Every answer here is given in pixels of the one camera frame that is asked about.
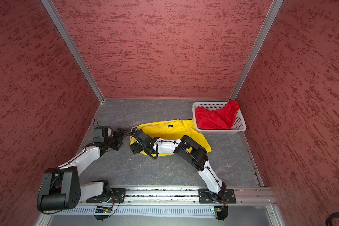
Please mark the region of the yellow shorts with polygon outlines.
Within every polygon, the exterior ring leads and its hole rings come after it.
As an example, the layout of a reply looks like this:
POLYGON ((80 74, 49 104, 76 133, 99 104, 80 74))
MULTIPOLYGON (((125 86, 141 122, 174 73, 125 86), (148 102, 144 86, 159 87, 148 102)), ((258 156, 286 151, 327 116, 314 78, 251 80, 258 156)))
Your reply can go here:
POLYGON ((210 153, 211 146, 204 137, 195 129, 193 120, 171 120, 146 123, 137 126, 137 129, 142 130, 151 138, 159 137, 165 140, 179 140, 183 136, 189 136, 205 150, 210 153))

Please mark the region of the red shorts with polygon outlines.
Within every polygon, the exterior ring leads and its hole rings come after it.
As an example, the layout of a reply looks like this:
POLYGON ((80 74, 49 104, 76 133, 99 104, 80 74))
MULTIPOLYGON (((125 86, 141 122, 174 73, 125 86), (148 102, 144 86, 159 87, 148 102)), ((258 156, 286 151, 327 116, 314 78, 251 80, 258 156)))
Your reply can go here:
POLYGON ((233 100, 214 111, 198 107, 195 109, 197 126, 202 130, 231 130, 239 109, 239 103, 233 100))

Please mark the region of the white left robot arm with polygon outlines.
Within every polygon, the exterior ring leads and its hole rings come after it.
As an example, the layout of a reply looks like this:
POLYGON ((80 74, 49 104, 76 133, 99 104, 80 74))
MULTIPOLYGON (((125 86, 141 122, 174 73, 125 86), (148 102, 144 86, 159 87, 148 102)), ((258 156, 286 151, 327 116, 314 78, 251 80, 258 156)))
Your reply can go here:
POLYGON ((119 150, 127 131, 121 128, 113 131, 109 126, 94 129, 93 141, 71 160, 47 169, 42 177, 37 195, 37 209, 44 214, 54 214, 74 209, 80 203, 113 205, 123 203, 126 190, 111 189, 107 180, 80 184, 79 176, 94 161, 111 150, 119 150))

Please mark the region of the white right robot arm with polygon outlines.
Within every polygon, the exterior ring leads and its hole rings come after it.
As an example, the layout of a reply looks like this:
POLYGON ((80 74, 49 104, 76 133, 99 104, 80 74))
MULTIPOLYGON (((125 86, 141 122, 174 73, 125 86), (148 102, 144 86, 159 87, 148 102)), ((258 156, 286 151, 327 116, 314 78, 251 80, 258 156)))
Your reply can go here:
POLYGON ((134 128, 127 136, 131 138, 130 149, 133 154, 144 152, 153 160, 162 153, 175 155, 188 169, 200 175, 213 202, 227 203, 226 184, 212 169, 206 149, 195 140, 187 135, 177 140, 150 137, 138 128, 134 128))

